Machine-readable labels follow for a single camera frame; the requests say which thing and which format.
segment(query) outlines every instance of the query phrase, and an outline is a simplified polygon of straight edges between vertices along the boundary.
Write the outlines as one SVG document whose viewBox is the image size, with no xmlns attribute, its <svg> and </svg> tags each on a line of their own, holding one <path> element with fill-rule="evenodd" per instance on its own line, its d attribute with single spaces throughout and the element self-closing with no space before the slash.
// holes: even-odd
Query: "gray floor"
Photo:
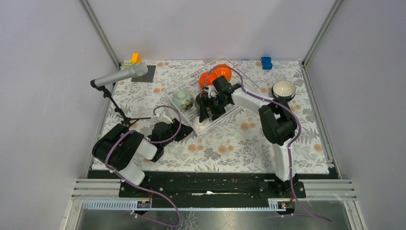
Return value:
<svg viewBox="0 0 406 230">
<path fill-rule="evenodd" d="M 313 214 L 333 220 L 332 225 L 310 217 L 272 218 L 279 215 L 266 211 L 182 211 L 182 230 L 346 230 L 351 229 L 344 206 L 339 201 L 305 203 Z M 303 213 L 297 208 L 296 213 Z M 175 223 L 174 211 L 149 211 L 145 215 Z M 165 230 L 165 226 L 131 216 L 128 211 L 83 210 L 80 230 Z"/>
</svg>

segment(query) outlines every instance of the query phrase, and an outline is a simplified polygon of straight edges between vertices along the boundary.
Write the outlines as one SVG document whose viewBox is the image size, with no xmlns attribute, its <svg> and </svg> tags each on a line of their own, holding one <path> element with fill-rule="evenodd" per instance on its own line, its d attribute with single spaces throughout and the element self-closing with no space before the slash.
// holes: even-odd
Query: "white wall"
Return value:
<svg viewBox="0 0 406 230">
<path fill-rule="evenodd" d="M 0 22 L 0 229 L 55 230 L 114 67 L 77 0 L 2 0 Z"/>
<path fill-rule="evenodd" d="M 369 230 L 404 229 L 406 1 L 344 1 L 309 64 Z"/>
<path fill-rule="evenodd" d="M 120 60 L 303 60 L 334 0 L 90 0 Z"/>
</svg>

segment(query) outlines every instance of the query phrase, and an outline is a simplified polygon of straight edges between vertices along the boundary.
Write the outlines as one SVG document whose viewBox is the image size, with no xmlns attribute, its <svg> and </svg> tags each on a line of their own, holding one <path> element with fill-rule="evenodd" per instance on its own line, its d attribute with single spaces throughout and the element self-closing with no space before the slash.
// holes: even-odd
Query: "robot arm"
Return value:
<svg viewBox="0 0 406 230">
<path fill-rule="evenodd" d="M 240 84 L 231 85 L 223 76 L 214 80 L 213 85 L 218 92 L 218 95 L 206 98 L 206 104 L 210 107 L 213 113 L 212 119 L 216 119 L 225 113 L 224 107 L 228 104 L 236 104 L 258 114 L 261 119 L 264 136 L 269 142 L 271 142 L 275 154 L 275 174 L 282 182 L 289 181 L 290 166 L 287 144 L 290 139 L 294 137 L 294 131 L 297 129 L 297 123 L 293 116 L 273 103 L 261 101 L 246 94 L 241 89 Z M 289 108 L 285 99 L 274 100 Z M 202 114 L 203 119 L 207 118 L 207 112 L 203 111 L 201 115 Z M 294 177 L 296 174 L 294 167 L 292 170 L 292 177 Z"/>
</svg>

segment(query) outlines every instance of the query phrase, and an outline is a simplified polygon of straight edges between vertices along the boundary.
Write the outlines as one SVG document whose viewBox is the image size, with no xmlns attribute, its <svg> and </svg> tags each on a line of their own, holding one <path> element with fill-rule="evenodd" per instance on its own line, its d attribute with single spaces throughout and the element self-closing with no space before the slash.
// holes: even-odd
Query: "orange bowl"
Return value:
<svg viewBox="0 0 406 230">
<path fill-rule="evenodd" d="M 227 81 L 230 81 L 231 80 L 231 69 L 226 68 L 226 67 L 222 67 L 222 66 L 228 66 L 228 65 L 225 64 L 225 63 L 216 65 L 217 68 L 215 68 L 213 70 L 213 72 L 216 73 L 216 75 L 218 77 L 223 75 L 226 78 Z"/>
<path fill-rule="evenodd" d="M 199 86 L 204 90 L 204 82 L 206 81 L 207 72 L 203 73 L 199 79 Z M 213 72 L 210 73 L 209 79 L 207 79 L 207 85 L 213 85 L 213 81 L 216 80 L 217 75 Z"/>
</svg>

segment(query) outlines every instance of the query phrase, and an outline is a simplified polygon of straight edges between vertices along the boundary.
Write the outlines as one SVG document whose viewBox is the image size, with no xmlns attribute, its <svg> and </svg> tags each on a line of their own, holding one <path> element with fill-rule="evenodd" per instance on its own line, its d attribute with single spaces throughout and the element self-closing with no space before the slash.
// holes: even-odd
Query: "table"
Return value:
<svg viewBox="0 0 406 230">
<path fill-rule="evenodd" d="M 292 154 L 297 173 L 328 173 L 325 154 L 321 145 L 316 117 L 310 105 L 305 81 L 298 61 L 273 61 L 271 70 L 263 70 L 260 61 L 233 61 L 235 65 L 268 93 L 271 86 L 288 80 L 296 86 L 296 96 L 289 102 L 302 124 L 302 135 L 293 143 Z M 153 116 L 158 105 L 169 105 L 164 94 L 165 86 L 178 81 L 208 64 L 202 60 L 145 60 L 156 65 L 153 83 L 120 81 L 113 98 L 128 117 Z M 149 135 L 158 118 L 140 120 L 130 129 Z M 120 122 L 111 105 L 107 112 L 102 135 Z M 165 147 L 165 153 L 155 163 L 137 156 L 136 164 L 142 170 L 171 172 L 241 172 L 274 173 L 275 157 L 269 151 L 271 144 L 262 134 L 259 116 L 243 109 L 214 128 L 203 137 L 194 133 L 180 142 Z M 93 170 L 106 170 L 103 163 L 94 159 Z"/>
</svg>

